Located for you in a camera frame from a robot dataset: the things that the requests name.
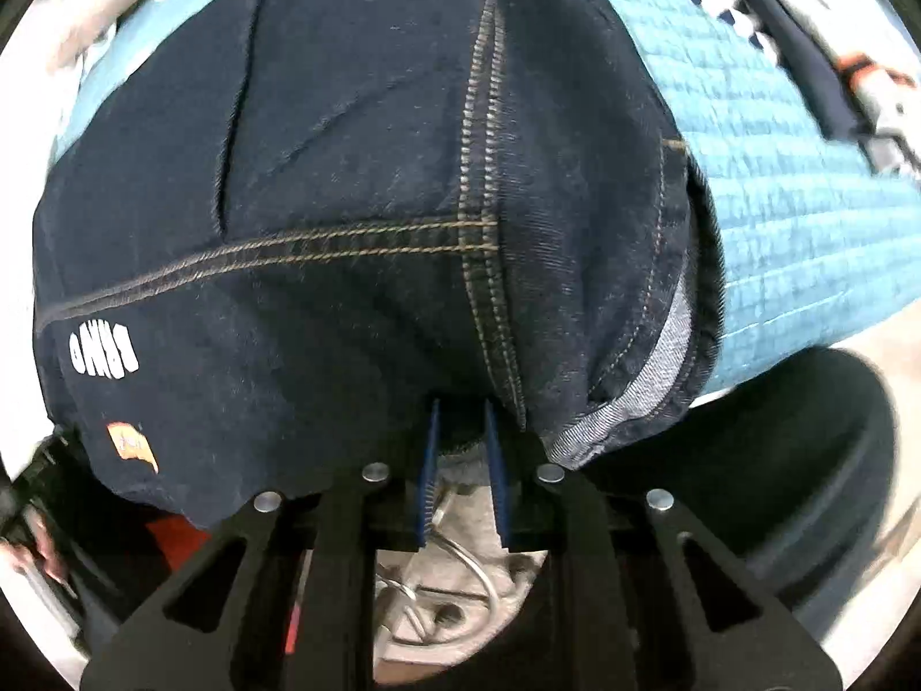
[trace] orange label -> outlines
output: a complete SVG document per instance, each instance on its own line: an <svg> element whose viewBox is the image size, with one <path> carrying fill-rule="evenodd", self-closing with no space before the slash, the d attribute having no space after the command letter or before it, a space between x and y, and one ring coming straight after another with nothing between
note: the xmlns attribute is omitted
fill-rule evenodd
<svg viewBox="0 0 921 691"><path fill-rule="evenodd" d="M147 444L147 438L131 424L109 424L109 436L118 456L123 460L143 460L149 462L154 473L159 473L160 468L157 458Z"/></svg>

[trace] white logo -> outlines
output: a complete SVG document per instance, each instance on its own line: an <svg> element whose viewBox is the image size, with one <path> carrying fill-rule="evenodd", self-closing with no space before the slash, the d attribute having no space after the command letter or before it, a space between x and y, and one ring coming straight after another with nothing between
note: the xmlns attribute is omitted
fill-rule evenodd
<svg viewBox="0 0 921 691"><path fill-rule="evenodd" d="M109 327L105 320L89 320L80 325L80 337L70 333L70 360L78 374L121 379L137 371L137 356L123 324Z"/></svg>

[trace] dark denim fabric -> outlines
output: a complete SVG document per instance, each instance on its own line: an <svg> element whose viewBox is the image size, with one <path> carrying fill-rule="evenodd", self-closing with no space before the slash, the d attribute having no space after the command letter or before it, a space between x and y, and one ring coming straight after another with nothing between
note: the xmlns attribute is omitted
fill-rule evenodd
<svg viewBox="0 0 921 691"><path fill-rule="evenodd" d="M216 0L52 170L49 413L112 490L200 525L325 487L433 396L496 397L581 464L673 423L712 369L720 252L690 166L606 0ZM78 371L89 320L130 333L136 370ZM643 412L561 450L657 346Z"/></svg>

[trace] blue quilted fabric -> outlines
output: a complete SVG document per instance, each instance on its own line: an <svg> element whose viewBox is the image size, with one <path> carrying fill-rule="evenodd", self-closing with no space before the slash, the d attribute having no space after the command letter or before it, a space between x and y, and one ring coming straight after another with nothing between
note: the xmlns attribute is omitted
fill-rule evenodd
<svg viewBox="0 0 921 691"><path fill-rule="evenodd" d="M211 0L145 0L86 76L62 153L105 98ZM725 335L707 391L835 343L921 297L921 193L823 140L786 73L691 0L610 0L713 191Z"/></svg>

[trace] metal ring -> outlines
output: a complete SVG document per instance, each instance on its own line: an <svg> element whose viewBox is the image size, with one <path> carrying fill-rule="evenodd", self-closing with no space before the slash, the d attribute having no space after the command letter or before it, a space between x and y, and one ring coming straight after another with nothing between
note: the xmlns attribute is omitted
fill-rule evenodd
<svg viewBox="0 0 921 691"><path fill-rule="evenodd" d="M420 637L424 637L428 632L425 630L425 624L422 622L422 616L419 616L418 611L416 611L416 604L419 601L416 591L412 587L409 587L402 582L397 581L396 579L390 579L388 576L383 576L381 574L376 574L376 579L382 584L387 585L387 587L394 588L403 593L406 596L406 599L412 603L412 605L404 605L404 614L406 614L406 620L410 622L413 627L413 631L416 632Z"/></svg>
<svg viewBox="0 0 921 691"><path fill-rule="evenodd" d="M480 625L476 625L476 627L470 629L469 631L465 631L459 637L452 637L451 639L443 639L439 641L437 639L433 639L432 637L427 637L427 633L425 631L423 633L419 633L417 631L417 634L419 634L419 637L421 639L420 641L408 641L407 639L400 639L399 637L396 637L396 636L391 637L390 641L392 641L394 644L397 644L399 646L403 646L403 647L450 647L452 645L460 644L462 642L467 642L470 639L473 639L473 637L477 636L478 634L482 633L482 631L485 631L487 628L489 628L490 625L494 622L494 620L498 618L499 594L498 594L498 591L496 590L496 585L493 584L492 579L486 573L486 570L482 567L482 564L477 560L476 556L473 556L473 554L470 551L468 551L466 548L464 548L462 544L459 544L458 542L453 541L452 539L448 538L447 535L443 535L439 533L437 530L432 530L432 533L430 533L429 535L429 539L433 544L437 545L443 551L447 551L448 553L450 553L452 556L457 558L459 562L465 565L465 567L471 570L471 572L473 572L473 576L476 576L476 578L482 584L482 588L486 590L485 597L486 597L486 608L487 608L488 613L485 617L485 620L483 620L480 623ZM410 590L410 591L413 593L413 596L416 596L416 592L414 590Z"/></svg>

